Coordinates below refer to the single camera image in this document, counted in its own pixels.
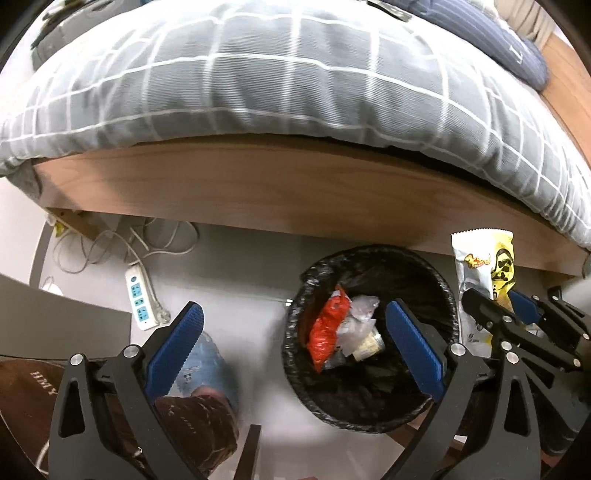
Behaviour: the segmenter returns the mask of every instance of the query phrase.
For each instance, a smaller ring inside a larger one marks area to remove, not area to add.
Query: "red plastic bag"
[[[314,321],[308,339],[308,351],[317,372],[322,370],[324,362],[335,351],[336,329],[347,316],[351,306],[351,300],[343,288],[341,286],[336,288],[338,294],[333,293],[333,296],[324,304],[318,318]]]

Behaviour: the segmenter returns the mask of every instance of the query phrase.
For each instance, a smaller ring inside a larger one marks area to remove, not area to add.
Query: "yellow snack package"
[[[462,295],[475,288],[506,309],[513,311],[509,291],[515,284],[513,233],[483,228],[452,235],[459,286],[458,315],[460,339],[476,356],[490,357],[492,335],[462,308]]]
[[[507,230],[492,230],[495,243],[493,255],[495,264],[491,269],[492,299],[513,312],[509,290],[515,285],[513,264],[513,233]]]

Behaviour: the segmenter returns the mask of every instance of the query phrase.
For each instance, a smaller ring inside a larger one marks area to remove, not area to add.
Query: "white power strip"
[[[125,272],[125,287],[138,327],[148,330],[159,325],[155,301],[150,295],[144,271],[139,265],[133,265]]]

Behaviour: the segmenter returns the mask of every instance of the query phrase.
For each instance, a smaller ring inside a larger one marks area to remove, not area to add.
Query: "gray plaid duvet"
[[[420,150],[591,247],[591,171],[539,97],[446,30],[355,0],[160,0],[112,18],[23,86],[0,121],[0,174],[247,132]]]

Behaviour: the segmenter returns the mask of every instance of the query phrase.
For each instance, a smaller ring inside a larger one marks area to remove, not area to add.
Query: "white cable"
[[[39,455],[37,456],[37,461],[35,462],[35,467],[37,468],[37,470],[39,470],[41,473],[43,473],[45,475],[49,475],[49,473],[41,468],[41,464],[43,463],[43,459],[45,458],[45,455],[47,454],[48,450],[49,450],[49,440],[46,441],[45,445],[43,445],[43,448],[41,448],[41,451],[39,452]]]
[[[88,265],[98,265],[98,264],[106,262],[112,253],[113,240],[115,238],[118,238],[127,247],[127,250],[125,251],[124,262],[127,263],[127,265],[130,267],[132,265],[139,265],[139,267],[142,269],[142,272],[144,273],[144,277],[146,278],[146,283],[147,283],[147,287],[148,287],[148,293],[150,294],[151,298],[154,300],[154,303],[156,305],[156,312],[155,312],[156,318],[158,319],[158,321],[160,323],[167,323],[170,320],[170,312],[165,310],[163,308],[162,304],[158,301],[158,297],[156,296],[156,293],[154,291],[154,287],[152,286],[150,276],[148,275],[148,271],[144,265],[143,260],[145,260],[146,258],[148,258],[152,255],[186,255],[186,254],[192,252],[193,250],[195,250],[195,248],[197,247],[197,243],[199,242],[200,234],[199,234],[199,229],[195,225],[193,225],[191,222],[177,221],[176,226],[174,227],[173,233],[170,236],[170,239],[168,240],[168,242],[166,242],[166,244],[163,247],[157,247],[157,246],[151,244],[147,240],[146,231],[145,231],[146,227],[148,225],[151,225],[155,221],[156,221],[156,218],[152,218],[151,220],[146,222],[146,218],[144,218],[142,220],[142,224],[140,226],[141,227],[141,234],[139,234],[135,230],[134,226],[130,226],[129,231],[131,234],[128,239],[125,239],[122,235],[118,234],[117,232],[114,232],[113,230],[104,230],[101,233],[99,233],[99,235],[96,237],[96,239],[91,243],[90,250],[88,250],[88,252],[86,251],[86,248],[84,246],[84,237],[82,237],[79,233],[73,232],[72,230],[70,230],[70,231],[66,232],[56,242],[55,246],[53,247],[53,254],[52,254],[53,261],[56,263],[57,267],[60,270],[62,270],[62,272],[73,274],[73,275],[81,273],[86,269],[86,267]],[[192,230],[194,230],[195,240],[191,244],[191,246],[189,248],[187,248],[186,250],[182,250],[182,251],[169,250],[168,248],[174,242],[174,239],[176,238],[177,233],[178,233],[178,229],[180,228],[180,225],[182,223],[185,223],[186,225],[191,227]],[[97,246],[97,242],[102,237],[108,236],[108,235],[111,236],[111,240],[109,241],[108,245],[100,253],[100,255],[97,258],[92,259],[91,257],[92,257],[95,247]],[[70,245],[71,245],[77,237],[80,238],[80,249],[82,250],[82,255],[84,256],[85,261],[84,261],[84,264],[80,268],[78,268],[76,270],[70,270],[61,264],[60,254],[61,254],[61,250],[63,249],[64,240],[66,238],[71,238],[72,239],[72,241],[70,241]],[[133,244],[134,244],[135,240],[137,240],[142,245],[142,247],[144,247],[144,249],[146,250],[146,253],[144,255],[138,254],[137,251],[134,249]],[[130,253],[133,255],[133,257],[135,257],[135,260],[128,262],[128,256]]]

